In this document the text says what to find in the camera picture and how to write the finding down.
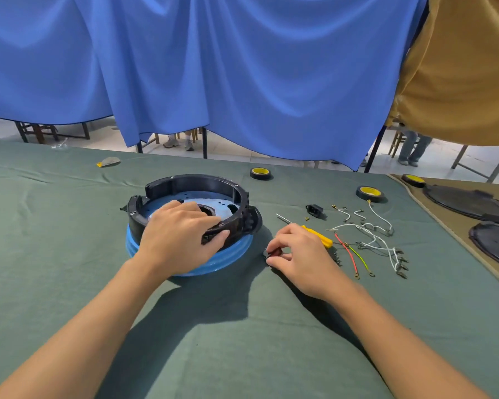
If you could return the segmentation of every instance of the blue curtain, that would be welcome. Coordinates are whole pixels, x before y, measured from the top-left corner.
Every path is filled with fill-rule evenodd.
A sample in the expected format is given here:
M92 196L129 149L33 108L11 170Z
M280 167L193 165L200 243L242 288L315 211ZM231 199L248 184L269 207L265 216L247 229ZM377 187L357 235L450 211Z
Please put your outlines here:
M357 167L425 0L0 0L0 117Z

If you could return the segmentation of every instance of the person's left hand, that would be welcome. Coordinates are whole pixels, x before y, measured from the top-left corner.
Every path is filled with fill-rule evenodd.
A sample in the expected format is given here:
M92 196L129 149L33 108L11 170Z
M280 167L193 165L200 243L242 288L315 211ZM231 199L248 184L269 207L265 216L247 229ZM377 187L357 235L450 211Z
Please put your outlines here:
M170 201L150 217L133 261L145 266L159 284L172 275L187 273L223 246L229 230L202 245L203 234L219 222L220 217L208 216L194 201Z

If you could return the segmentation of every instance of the yellow-green wire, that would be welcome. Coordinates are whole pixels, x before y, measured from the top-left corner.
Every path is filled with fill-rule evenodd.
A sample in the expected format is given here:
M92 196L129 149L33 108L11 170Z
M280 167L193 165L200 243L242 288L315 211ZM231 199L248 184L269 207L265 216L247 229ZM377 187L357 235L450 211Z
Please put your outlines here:
M370 269L368 268L368 265L366 264L366 262L364 261L364 259L362 258L362 256L361 256L361 255L359 255L359 254L357 253L357 251L351 247L351 245L349 245L349 248L353 251L353 253L354 253L355 255L359 256L359 259L363 262L364 267L366 268L366 270L368 270L368 272L369 272L369 273L371 273Z

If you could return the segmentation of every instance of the jeans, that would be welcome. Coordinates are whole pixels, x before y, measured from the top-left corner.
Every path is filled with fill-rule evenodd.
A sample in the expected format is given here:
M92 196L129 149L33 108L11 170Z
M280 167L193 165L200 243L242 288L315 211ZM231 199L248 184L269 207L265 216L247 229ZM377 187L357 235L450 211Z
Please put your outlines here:
M426 135L421 135L411 130L403 130L402 132L406 136L406 140L403 143L398 159L400 161L418 162L423 153L425 153L426 147L431 143L432 137L427 137ZM413 152L414 143L418 136L418 145Z

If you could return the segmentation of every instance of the foot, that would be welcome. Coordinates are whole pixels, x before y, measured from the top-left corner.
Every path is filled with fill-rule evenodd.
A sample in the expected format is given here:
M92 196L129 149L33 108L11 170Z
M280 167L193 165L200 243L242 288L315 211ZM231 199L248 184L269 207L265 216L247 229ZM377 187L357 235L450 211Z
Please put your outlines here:
M168 141L163 143L163 147L172 148L179 146L178 140L168 137Z
M194 151L194 147L192 146L192 141L185 140L185 149L187 151Z

